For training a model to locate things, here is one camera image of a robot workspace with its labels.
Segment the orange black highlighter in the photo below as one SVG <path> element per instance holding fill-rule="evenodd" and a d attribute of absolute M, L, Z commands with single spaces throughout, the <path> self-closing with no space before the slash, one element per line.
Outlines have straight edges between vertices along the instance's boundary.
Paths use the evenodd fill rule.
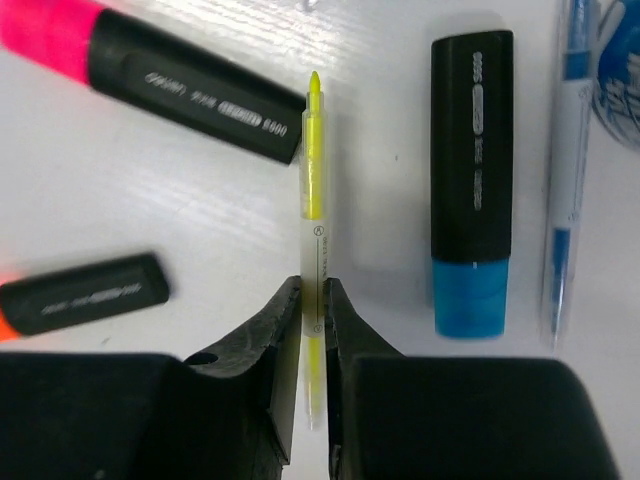
<path fill-rule="evenodd" d="M 164 304 L 171 284 L 152 252 L 1 284 L 1 339 L 14 340 Z"/>

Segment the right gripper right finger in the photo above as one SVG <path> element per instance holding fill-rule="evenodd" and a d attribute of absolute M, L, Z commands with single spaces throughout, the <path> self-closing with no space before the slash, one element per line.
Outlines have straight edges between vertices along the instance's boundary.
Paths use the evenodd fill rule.
<path fill-rule="evenodd" d="M 334 479 L 616 479 L 591 399 L 545 358 L 406 356 L 353 307 L 327 307 Z"/>

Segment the blue black highlighter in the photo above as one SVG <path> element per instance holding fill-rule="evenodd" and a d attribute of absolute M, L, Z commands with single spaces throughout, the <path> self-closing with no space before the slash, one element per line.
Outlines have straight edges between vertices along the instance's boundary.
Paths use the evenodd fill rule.
<path fill-rule="evenodd" d="M 431 48 L 431 258 L 438 334 L 505 329 L 512 246 L 514 35 L 445 37 Z"/>

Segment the blue thin pen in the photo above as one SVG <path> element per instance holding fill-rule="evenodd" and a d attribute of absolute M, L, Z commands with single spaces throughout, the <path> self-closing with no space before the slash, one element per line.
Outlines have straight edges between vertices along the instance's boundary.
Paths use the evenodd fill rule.
<path fill-rule="evenodd" d="M 568 323 L 581 224 L 600 5 L 560 3 L 548 170 L 541 324 L 556 349 Z"/>

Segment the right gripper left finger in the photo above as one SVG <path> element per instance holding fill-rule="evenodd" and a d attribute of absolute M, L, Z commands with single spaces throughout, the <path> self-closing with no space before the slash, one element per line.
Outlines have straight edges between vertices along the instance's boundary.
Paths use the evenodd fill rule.
<path fill-rule="evenodd" d="M 5 479 L 278 479 L 291 458 L 301 282 L 185 360 L 6 352 Z"/>

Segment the blue slime jar upright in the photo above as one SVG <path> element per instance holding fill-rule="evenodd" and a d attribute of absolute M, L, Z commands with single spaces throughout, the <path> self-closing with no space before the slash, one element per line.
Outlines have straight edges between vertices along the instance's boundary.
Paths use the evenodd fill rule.
<path fill-rule="evenodd" d="M 639 3 L 611 1 L 596 40 L 594 113 L 618 143 L 639 151 Z"/>

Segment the yellow thin pen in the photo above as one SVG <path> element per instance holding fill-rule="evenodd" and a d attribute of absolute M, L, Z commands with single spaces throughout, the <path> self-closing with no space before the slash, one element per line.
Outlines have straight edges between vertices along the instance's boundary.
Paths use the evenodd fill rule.
<path fill-rule="evenodd" d="M 326 111 L 320 76 L 312 72 L 302 115 L 300 154 L 300 277 L 304 387 L 309 428 L 326 410 L 324 286 L 328 270 Z"/>

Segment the pink black highlighter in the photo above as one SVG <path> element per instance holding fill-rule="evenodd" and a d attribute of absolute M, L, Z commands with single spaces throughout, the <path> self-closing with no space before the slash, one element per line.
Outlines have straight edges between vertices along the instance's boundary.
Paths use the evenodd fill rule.
<path fill-rule="evenodd" d="M 283 164 L 303 95 L 97 1 L 4 1 L 1 44 L 104 95 Z"/>

